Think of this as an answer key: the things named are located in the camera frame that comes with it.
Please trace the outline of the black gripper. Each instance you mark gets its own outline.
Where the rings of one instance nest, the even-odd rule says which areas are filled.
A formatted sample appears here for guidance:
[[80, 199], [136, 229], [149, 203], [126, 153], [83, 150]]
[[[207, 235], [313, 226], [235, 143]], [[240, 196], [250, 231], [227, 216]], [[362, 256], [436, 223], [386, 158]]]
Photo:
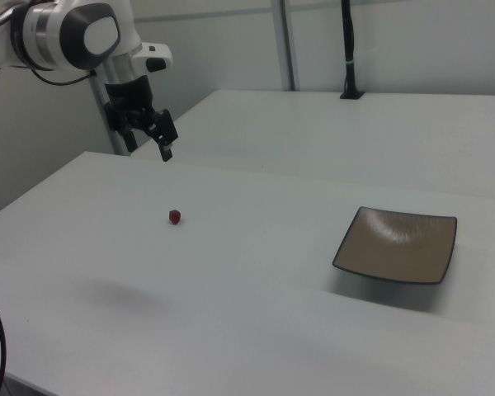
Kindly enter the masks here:
[[133, 153], [138, 148], [132, 129], [142, 130], [157, 144], [162, 160], [168, 162], [178, 133], [167, 109], [154, 110], [149, 78], [106, 84], [105, 89], [109, 98], [105, 104], [108, 124], [123, 138], [127, 151]]

